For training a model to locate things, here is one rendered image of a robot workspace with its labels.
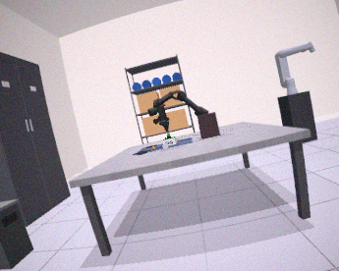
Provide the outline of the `blue work mat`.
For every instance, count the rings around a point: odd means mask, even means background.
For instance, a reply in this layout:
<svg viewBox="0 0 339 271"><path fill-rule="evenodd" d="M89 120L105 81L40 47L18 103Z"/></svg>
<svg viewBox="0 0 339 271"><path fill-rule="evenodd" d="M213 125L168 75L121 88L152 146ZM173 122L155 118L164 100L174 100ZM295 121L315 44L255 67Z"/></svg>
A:
<svg viewBox="0 0 339 271"><path fill-rule="evenodd" d="M183 144L188 144L188 143L192 143L192 142L194 142L193 138L189 137L189 138L185 138L185 139L180 139L180 140L177 141L176 144L169 145L168 147L170 148L170 147L179 146L179 145L183 145ZM163 145L163 143L162 144L158 144L158 145L154 146L155 147L154 149L152 147L142 148L138 152L144 151L144 150L150 150L148 152L152 152L152 151L155 151L155 150L163 149L162 145Z"/></svg>

